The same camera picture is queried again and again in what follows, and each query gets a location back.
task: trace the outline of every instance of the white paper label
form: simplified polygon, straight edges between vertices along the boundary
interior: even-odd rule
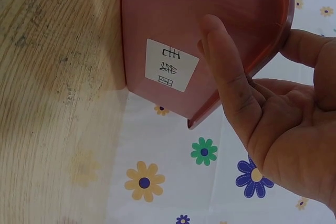
[[[184,92],[198,61],[195,56],[147,39],[145,76],[148,79]]]

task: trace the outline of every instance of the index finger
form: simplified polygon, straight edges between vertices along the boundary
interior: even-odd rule
[[[208,64],[217,82],[224,112],[245,147],[255,130],[262,110],[252,94],[238,49],[221,20],[207,15],[201,27],[208,30]]]

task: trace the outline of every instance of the hand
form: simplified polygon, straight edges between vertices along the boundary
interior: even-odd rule
[[[315,69],[306,86],[252,81],[221,20],[207,15],[200,27],[224,113],[260,172],[336,212],[336,39],[291,32],[281,53]]]

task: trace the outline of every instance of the flower print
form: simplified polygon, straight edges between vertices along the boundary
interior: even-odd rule
[[[190,218],[188,218],[188,215],[180,215],[180,217],[177,217],[176,224],[189,224]]]
[[[334,9],[329,6],[322,7],[320,11],[321,11],[321,15],[324,17],[329,17],[334,14]]]
[[[193,143],[192,148],[194,151],[191,152],[191,157],[197,158],[196,164],[200,165],[204,162],[206,166],[210,165],[210,160],[215,161],[217,159],[214,154],[217,152],[217,146],[212,146],[212,140],[208,139],[206,142],[203,137],[198,139],[199,144]]]
[[[249,163],[246,161],[240,161],[238,163],[238,170],[244,173],[236,179],[236,185],[238,187],[246,186],[244,195],[246,198],[251,198],[255,191],[259,198],[264,198],[266,195],[265,186],[272,188],[274,183],[265,178],[248,156]]]
[[[296,207],[301,211],[304,210],[304,208],[307,205],[309,199],[302,197],[299,201],[298,204],[296,205]]]
[[[127,170],[127,176],[132,180],[125,183],[125,189],[134,190],[132,197],[135,200],[140,200],[143,196],[145,201],[152,202],[153,194],[163,194],[163,189],[158,184],[162,184],[165,177],[162,174],[156,174],[158,171],[156,164],[150,164],[147,168],[144,162],[139,161],[136,166],[138,171]]]
[[[81,187],[88,187],[92,181],[97,181],[96,170],[100,169],[93,158],[93,151],[79,151],[70,163],[71,182]]]
[[[169,113],[169,110],[166,110],[166,109],[165,109],[164,107],[162,107],[162,106],[156,106],[154,109],[157,111],[157,114],[158,114],[158,115],[165,116],[166,114]]]
[[[303,0],[295,0],[295,8],[302,9],[303,8]]]

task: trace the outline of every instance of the blue flower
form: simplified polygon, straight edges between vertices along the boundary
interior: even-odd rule
[[[177,217],[176,224],[189,224],[190,218],[188,218],[188,215],[180,215],[180,217]]]
[[[265,186],[272,188],[274,183],[260,173],[250,156],[248,156],[248,160],[249,163],[246,161],[238,163],[238,170],[244,174],[236,179],[236,185],[238,187],[246,186],[244,191],[246,198],[251,198],[255,191],[257,191],[259,198],[264,198],[266,195]]]

